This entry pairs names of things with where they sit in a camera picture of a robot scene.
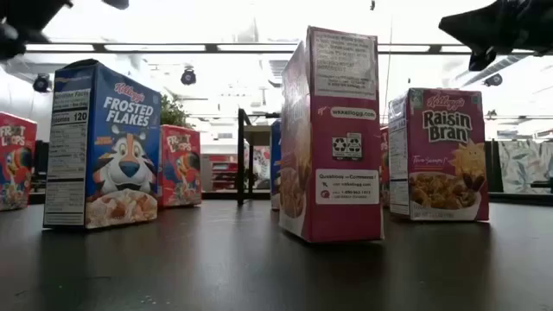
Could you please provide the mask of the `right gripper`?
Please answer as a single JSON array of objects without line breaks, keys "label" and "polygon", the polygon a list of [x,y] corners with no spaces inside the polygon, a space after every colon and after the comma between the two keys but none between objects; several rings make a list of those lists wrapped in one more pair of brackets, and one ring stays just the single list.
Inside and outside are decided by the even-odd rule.
[{"label": "right gripper", "polygon": [[552,0],[500,0],[476,10],[444,16],[438,28],[473,51],[468,70],[479,72],[492,64],[492,47],[499,13],[499,49],[533,51],[536,56],[552,52]]}]

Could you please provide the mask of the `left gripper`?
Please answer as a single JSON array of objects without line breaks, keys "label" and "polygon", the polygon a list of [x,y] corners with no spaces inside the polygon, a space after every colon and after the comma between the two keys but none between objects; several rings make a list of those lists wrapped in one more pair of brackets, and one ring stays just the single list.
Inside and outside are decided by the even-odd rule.
[{"label": "left gripper", "polygon": [[[118,10],[126,10],[129,0],[102,0]],[[1,0],[1,30],[43,30],[72,0]]]}]

